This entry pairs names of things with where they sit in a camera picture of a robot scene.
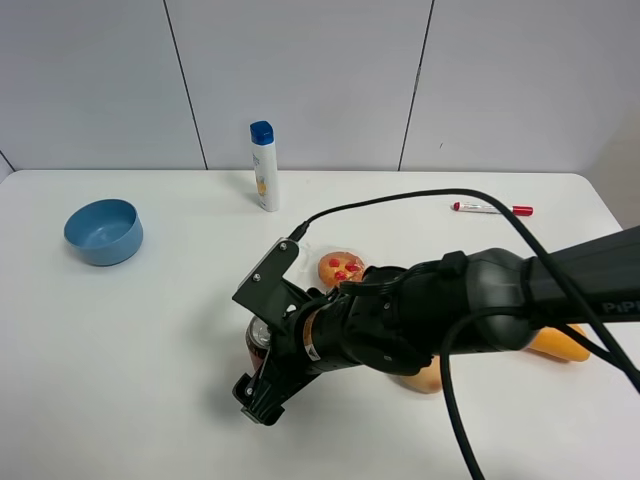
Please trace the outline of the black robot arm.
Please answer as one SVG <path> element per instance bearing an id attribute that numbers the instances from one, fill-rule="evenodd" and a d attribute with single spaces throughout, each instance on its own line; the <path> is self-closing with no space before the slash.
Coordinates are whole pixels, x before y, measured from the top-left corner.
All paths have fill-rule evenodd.
<path id="1" fill-rule="evenodd" d="M 371 267 L 361 282 L 327 293 L 285 278 L 298 253 L 296 241 L 279 240 L 234 294 L 270 335 L 262 364 L 233 389 L 243 413 L 266 426 L 323 373 L 366 366 L 409 376 L 442 349 L 521 350 L 539 329 L 583 319 L 540 259 L 500 248 Z"/>

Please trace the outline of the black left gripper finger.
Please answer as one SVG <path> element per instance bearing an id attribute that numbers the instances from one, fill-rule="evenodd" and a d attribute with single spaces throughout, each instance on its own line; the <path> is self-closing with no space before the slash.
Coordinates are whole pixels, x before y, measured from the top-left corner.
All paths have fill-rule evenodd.
<path id="1" fill-rule="evenodd" d="M 252 422 L 273 426 L 284 413 L 284 383 L 283 370 L 270 349 L 252 375 L 244 373 L 239 378 L 232 393 Z"/>

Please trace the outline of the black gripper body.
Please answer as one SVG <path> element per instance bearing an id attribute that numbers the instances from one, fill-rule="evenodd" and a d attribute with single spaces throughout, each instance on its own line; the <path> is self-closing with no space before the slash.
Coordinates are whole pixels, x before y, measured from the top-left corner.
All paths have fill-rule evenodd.
<path id="1" fill-rule="evenodd" d="M 319 375 L 365 363 L 370 299 L 333 289 L 278 289 L 260 303 L 268 327 L 259 398 L 288 400 Z"/>

